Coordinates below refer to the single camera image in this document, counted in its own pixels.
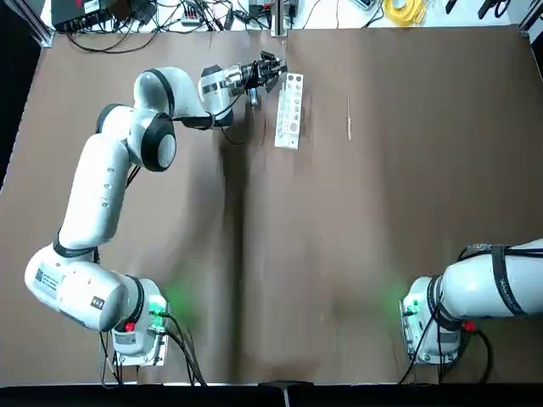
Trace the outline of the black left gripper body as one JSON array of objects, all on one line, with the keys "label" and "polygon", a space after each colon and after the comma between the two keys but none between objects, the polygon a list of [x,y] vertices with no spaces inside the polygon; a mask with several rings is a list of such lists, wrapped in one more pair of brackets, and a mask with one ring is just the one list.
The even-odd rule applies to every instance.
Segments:
[{"label": "black left gripper body", "polygon": [[256,61],[241,65],[240,72],[243,88],[257,88],[260,86],[259,65]]}]

